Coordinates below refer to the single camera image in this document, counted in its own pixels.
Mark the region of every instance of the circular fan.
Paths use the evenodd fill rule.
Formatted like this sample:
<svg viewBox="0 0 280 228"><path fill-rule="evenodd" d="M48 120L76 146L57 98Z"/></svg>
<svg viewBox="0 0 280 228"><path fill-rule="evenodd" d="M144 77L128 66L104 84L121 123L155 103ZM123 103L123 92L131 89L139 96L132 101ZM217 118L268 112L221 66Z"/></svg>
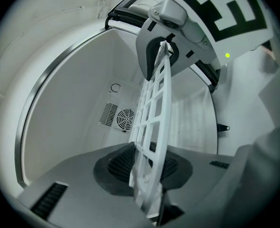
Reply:
<svg viewBox="0 0 280 228"><path fill-rule="evenodd" d="M117 116L118 126L123 130L130 130L133 117L134 112L131 109L120 111Z"/></svg>

